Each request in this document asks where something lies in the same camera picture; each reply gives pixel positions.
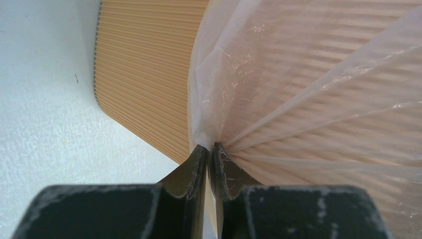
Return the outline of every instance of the white surface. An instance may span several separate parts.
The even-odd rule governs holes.
[[[1,239],[47,185],[156,182],[177,166],[97,105],[99,7],[0,0]]]

